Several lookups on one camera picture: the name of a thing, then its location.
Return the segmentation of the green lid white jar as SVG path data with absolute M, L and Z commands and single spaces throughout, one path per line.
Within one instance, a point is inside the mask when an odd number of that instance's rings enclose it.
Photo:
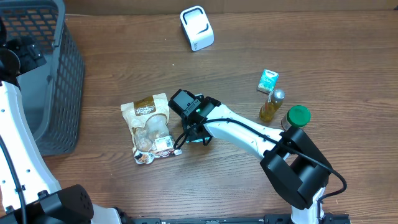
M 282 128 L 287 131 L 290 127 L 302 128 L 306 126 L 310 120 L 310 110 L 303 105 L 295 105 L 291 107 L 282 118 L 281 125 Z

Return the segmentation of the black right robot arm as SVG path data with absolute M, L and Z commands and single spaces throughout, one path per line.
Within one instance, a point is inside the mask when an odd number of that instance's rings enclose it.
M 169 107 L 182 119 L 175 148 L 199 139 L 207 145 L 216 138 L 244 149 L 260 160 L 274 190 L 291 205 L 292 223 L 323 223 L 321 197 L 332 166 L 302 129 L 268 128 L 214 98 L 182 89 L 170 98 Z

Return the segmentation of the clear brown snack bag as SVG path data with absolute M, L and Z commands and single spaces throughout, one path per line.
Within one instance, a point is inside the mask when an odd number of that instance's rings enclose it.
M 156 145 L 172 147 L 167 127 L 170 118 L 165 93 L 121 105 L 121 112 L 132 135 L 133 152 L 149 152 Z

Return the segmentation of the yellow oil bottle silver cap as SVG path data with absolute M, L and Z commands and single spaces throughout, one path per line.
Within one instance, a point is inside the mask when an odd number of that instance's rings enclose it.
M 272 121 L 276 111 L 282 106 L 284 98 L 285 92 L 281 89 L 276 89 L 270 92 L 267 101 L 260 109 L 260 119 L 266 123 Z

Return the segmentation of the small Kleenex tissue pack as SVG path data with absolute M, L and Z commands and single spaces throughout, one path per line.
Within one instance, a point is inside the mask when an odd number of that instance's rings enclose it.
M 264 69 L 262 76 L 259 80 L 257 89 L 263 93 L 269 94 L 274 90 L 274 87 L 279 78 L 279 74 L 277 72 L 273 72 L 268 69 Z

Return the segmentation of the white red snack packet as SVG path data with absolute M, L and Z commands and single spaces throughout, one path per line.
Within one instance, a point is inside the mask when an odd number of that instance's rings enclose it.
M 179 156 L 181 153 L 181 149 L 174 149 L 168 146 L 157 147 L 154 145 L 149 152 L 136 151 L 134 159 L 138 164 L 151 164 L 155 159 Z

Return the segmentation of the teal large tissue pack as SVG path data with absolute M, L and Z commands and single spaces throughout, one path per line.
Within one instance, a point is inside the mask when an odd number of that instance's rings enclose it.
M 203 143 L 203 139 L 196 139 L 196 140 L 186 140 L 185 141 L 187 144 L 190 142 L 202 142 Z

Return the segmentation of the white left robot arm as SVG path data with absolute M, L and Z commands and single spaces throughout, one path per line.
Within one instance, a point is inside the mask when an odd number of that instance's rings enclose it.
M 120 223 L 115 208 L 91 202 L 81 185 L 61 188 L 29 129 L 17 82 L 18 55 L 1 39 L 1 223 Z

